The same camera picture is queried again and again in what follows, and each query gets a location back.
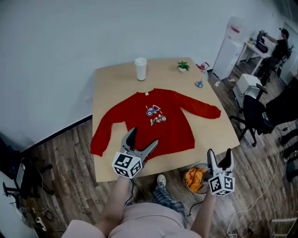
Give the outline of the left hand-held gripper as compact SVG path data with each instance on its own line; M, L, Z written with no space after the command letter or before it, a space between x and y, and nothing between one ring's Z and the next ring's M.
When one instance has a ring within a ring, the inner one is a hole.
M134 150L137 128L129 130L121 141L121 149L112 162L114 172L128 179L134 178L144 168L145 159L155 150L158 140L154 140L142 151Z

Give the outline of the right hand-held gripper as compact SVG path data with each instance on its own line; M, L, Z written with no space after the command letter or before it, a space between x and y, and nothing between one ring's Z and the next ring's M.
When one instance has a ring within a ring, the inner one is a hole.
M207 174L208 185L212 195L225 196L235 190L235 178L233 177L234 157L231 149L226 151L225 157L217 165L216 157L212 149L207 151L209 170Z

